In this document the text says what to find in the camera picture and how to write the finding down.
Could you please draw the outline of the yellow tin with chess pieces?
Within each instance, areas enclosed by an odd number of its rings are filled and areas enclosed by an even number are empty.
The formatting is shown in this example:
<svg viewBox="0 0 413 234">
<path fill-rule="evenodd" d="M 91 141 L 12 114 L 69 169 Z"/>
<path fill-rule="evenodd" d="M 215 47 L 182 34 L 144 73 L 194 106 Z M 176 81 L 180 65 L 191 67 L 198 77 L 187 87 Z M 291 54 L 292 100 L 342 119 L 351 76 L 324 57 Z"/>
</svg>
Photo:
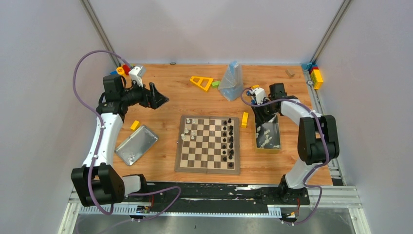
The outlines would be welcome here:
<svg viewBox="0 0 413 234">
<path fill-rule="evenodd" d="M 255 126 L 256 151 L 266 154 L 277 154 L 282 149 L 281 132 L 278 116 L 274 116 L 269 122 Z"/>
</svg>

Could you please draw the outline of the wooden chess board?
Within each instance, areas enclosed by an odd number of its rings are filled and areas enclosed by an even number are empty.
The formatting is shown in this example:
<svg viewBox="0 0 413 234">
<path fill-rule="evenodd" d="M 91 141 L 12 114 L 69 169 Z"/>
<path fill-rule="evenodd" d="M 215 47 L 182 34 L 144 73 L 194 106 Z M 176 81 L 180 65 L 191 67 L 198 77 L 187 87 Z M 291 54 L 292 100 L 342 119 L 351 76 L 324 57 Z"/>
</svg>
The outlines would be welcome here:
<svg viewBox="0 0 413 234">
<path fill-rule="evenodd" d="M 175 171 L 239 175 L 239 118 L 183 115 Z"/>
</svg>

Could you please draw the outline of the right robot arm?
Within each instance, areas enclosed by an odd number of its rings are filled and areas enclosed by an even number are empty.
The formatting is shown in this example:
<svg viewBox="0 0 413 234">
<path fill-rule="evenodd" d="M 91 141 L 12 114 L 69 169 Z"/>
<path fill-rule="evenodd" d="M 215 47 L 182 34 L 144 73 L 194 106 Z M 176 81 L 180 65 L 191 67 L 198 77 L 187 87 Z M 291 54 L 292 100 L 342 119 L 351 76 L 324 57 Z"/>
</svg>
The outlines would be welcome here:
<svg viewBox="0 0 413 234">
<path fill-rule="evenodd" d="M 272 124 L 277 116 L 291 119 L 298 125 L 297 151 L 299 159 L 294 167 L 280 181 L 278 197 L 283 203 L 291 203 L 303 195 L 308 188 L 307 180 L 320 167 L 328 164 L 339 155 L 339 142 L 336 119 L 332 115 L 322 115 L 299 101 L 296 96 L 287 94 L 283 83 L 270 85 L 267 95 L 261 87 L 248 88 L 251 108 L 255 116 L 256 137 L 263 136 L 260 148 L 270 143 L 271 133 L 263 130 Z"/>
</svg>

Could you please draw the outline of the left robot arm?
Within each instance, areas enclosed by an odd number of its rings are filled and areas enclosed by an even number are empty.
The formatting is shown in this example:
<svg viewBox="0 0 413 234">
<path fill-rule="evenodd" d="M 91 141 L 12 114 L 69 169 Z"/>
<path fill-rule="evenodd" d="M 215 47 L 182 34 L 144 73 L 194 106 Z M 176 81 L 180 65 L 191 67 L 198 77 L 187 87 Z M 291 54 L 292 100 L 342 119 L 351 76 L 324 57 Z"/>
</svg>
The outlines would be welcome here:
<svg viewBox="0 0 413 234">
<path fill-rule="evenodd" d="M 155 110 L 169 98 L 161 94 L 152 82 L 148 88 L 139 86 L 135 80 L 129 88 L 125 83 L 121 75 L 103 78 L 104 92 L 98 106 L 92 108 L 97 118 L 90 151 L 82 166 L 71 172 L 71 180 L 85 207 L 120 203 L 129 194 L 137 201 L 144 201 L 149 196 L 142 174 L 121 177 L 113 168 L 116 140 L 130 106 L 139 104 Z"/>
</svg>

